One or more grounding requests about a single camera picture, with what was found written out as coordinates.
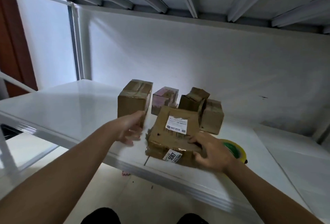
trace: sticker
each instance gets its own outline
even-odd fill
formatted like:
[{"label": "sticker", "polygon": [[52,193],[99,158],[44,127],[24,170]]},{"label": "sticker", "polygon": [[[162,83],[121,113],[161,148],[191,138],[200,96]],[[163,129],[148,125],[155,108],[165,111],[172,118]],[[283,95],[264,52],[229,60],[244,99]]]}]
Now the sticker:
[{"label": "sticker", "polygon": [[179,152],[170,149],[164,156],[163,160],[169,161],[171,163],[177,163],[181,156],[182,154],[180,154]]},{"label": "sticker", "polygon": [[187,133],[187,124],[188,124],[187,119],[175,118],[173,116],[169,116],[165,127],[168,130],[186,134]]}]

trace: white tiled floor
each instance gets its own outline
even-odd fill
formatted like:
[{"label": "white tiled floor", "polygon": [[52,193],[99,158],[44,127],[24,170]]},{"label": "white tiled floor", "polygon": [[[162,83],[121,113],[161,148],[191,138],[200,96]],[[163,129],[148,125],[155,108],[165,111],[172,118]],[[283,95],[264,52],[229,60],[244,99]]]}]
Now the white tiled floor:
[{"label": "white tiled floor", "polygon": [[[49,143],[42,139],[34,136],[26,138],[24,135],[7,142],[18,164],[31,159],[31,153],[38,154],[49,146]],[[29,152],[22,152],[20,147],[24,148],[27,144]],[[27,178],[65,151],[65,148],[58,147],[26,169],[21,176]],[[9,176],[3,175],[0,178],[0,198],[12,189]],[[200,215],[209,224],[245,223],[224,211],[136,176],[122,176],[120,170],[106,164],[101,164],[65,224],[79,224],[86,215],[100,207],[112,208],[123,224],[175,224],[184,214],[191,212]]]}]

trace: cardboard box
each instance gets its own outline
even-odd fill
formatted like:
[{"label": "cardboard box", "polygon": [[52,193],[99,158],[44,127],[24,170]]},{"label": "cardboard box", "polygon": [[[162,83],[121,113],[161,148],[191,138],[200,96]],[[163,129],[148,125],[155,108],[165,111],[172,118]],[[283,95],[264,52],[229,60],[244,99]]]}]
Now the cardboard box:
[{"label": "cardboard box", "polygon": [[151,114],[158,115],[162,106],[176,107],[179,89],[163,87],[152,95]]},{"label": "cardboard box", "polygon": [[150,103],[152,82],[131,80],[118,96],[118,117],[147,111]]},{"label": "cardboard box", "polygon": [[181,96],[179,109],[198,112],[199,122],[201,122],[205,102],[209,96],[210,94],[203,89],[192,87],[190,93]]},{"label": "cardboard box", "polygon": [[211,134],[219,134],[223,118],[224,113],[221,102],[207,99],[201,120],[201,131],[209,132]]},{"label": "cardboard box", "polygon": [[[170,116],[186,120],[185,134],[167,129]],[[155,125],[146,136],[148,141],[146,155],[163,160],[171,153],[170,150],[173,150],[175,153],[180,153],[181,155],[175,163],[188,167],[199,167],[195,161],[193,151],[203,154],[202,147],[188,143],[189,138],[198,132],[197,112],[163,106],[158,114]]]}]

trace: person's right hand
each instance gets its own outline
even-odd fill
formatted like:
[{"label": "person's right hand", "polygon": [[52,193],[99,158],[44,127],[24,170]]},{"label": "person's right hand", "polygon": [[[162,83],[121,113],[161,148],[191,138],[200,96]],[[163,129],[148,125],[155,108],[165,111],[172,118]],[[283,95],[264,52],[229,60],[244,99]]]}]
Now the person's right hand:
[{"label": "person's right hand", "polygon": [[207,158],[203,158],[199,153],[194,152],[196,161],[217,172],[225,172],[229,164],[235,161],[235,157],[224,146],[220,139],[217,139],[206,132],[199,132],[189,140],[189,143],[199,143],[206,149]]}]

